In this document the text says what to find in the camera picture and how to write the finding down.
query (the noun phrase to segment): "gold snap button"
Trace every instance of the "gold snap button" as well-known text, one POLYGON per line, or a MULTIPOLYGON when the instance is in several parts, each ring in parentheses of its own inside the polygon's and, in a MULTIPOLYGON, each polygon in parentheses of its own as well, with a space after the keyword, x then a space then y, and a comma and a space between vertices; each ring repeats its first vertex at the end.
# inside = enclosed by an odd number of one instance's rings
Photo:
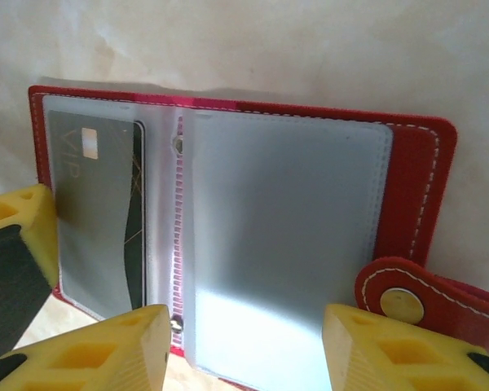
POLYGON ((390 288, 381 296, 385 316, 400 322, 417 324, 424 318, 424 306, 413 293, 403 288, 390 288))

